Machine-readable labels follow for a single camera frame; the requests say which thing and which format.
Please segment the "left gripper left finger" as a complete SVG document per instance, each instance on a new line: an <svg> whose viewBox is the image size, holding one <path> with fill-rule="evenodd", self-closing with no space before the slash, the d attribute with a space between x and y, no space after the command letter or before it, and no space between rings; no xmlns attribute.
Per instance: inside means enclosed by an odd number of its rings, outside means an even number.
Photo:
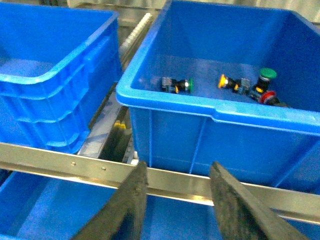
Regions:
<svg viewBox="0 0 320 240"><path fill-rule="evenodd" d="M73 240L139 240L147 205L147 165L140 161Z"/></svg>

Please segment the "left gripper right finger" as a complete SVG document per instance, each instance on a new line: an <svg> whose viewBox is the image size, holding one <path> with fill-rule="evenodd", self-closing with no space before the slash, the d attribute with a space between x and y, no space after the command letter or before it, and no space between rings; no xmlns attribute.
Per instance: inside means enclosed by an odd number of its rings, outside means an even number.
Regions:
<svg viewBox="0 0 320 240"><path fill-rule="evenodd" d="M224 240L307 240L275 214L219 162L210 166L215 219Z"/></svg>

